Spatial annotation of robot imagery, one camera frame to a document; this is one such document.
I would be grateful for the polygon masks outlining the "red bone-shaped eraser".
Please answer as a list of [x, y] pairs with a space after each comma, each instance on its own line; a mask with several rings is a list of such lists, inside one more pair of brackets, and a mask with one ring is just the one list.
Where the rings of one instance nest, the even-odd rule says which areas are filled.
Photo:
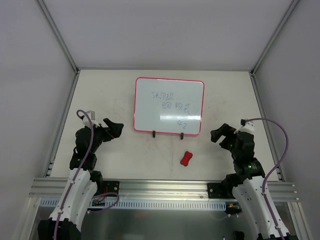
[[193, 157], [193, 154], [189, 151], [186, 151], [182, 159], [180, 160], [180, 164], [183, 165], [184, 167], [187, 167], [192, 157]]

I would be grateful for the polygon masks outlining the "pink framed whiteboard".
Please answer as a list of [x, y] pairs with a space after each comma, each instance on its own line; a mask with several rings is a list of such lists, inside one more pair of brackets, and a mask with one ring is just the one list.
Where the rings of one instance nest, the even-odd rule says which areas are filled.
[[133, 128], [137, 132], [201, 132], [205, 83], [201, 80], [139, 77], [135, 81]]

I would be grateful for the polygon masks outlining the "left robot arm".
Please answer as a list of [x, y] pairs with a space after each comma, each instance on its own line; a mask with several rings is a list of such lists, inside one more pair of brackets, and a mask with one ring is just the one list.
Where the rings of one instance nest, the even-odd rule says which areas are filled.
[[104, 183], [102, 173], [95, 170], [96, 151], [102, 143], [119, 138], [124, 124], [103, 119], [106, 126], [94, 120], [83, 120], [84, 127], [75, 133], [75, 147], [69, 163], [69, 174], [62, 195], [48, 219], [37, 227], [40, 240], [80, 240], [82, 223], [93, 200], [115, 197], [119, 187]]

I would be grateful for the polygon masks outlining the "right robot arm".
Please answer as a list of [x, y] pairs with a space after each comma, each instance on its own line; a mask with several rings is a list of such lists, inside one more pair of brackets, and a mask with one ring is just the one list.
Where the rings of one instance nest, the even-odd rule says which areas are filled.
[[255, 157], [254, 124], [242, 120], [236, 129], [226, 123], [210, 132], [211, 141], [230, 152], [234, 173], [208, 189], [209, 198], [235, 198], [257, 240], [295, 240], [282, 221], [267, 186], [267, 174]]

